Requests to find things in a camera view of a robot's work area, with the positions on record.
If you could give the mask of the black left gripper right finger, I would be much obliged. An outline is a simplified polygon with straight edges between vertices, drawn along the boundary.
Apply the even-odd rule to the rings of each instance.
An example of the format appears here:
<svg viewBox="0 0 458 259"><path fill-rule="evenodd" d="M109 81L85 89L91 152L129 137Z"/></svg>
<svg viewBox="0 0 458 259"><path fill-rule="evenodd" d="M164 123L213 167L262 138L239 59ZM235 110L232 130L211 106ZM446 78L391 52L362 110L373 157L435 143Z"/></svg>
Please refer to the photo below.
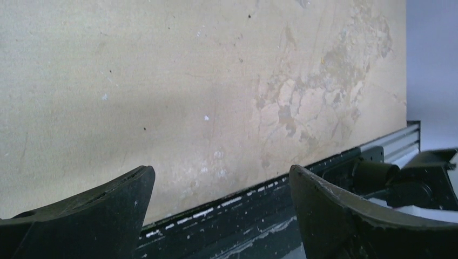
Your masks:
<svg viewBox="0 0 458 259"><path fill-rule="evenodd" d="M457 258L457 224L370 202L299 165L291 196L307 258Z"/></svg>

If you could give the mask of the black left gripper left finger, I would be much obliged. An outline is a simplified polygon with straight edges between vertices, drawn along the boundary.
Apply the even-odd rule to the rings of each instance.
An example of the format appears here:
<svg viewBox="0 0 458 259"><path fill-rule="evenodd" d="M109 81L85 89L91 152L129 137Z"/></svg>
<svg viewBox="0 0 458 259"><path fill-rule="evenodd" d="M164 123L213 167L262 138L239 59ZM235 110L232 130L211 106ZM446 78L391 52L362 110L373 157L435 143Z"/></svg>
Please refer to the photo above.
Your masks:
<svg viewBox="0 0 458 259"><path fill-rule="evenodd" d="M155 182L139 166L103 185L1 220L1 258L133 258Z"/></svg>

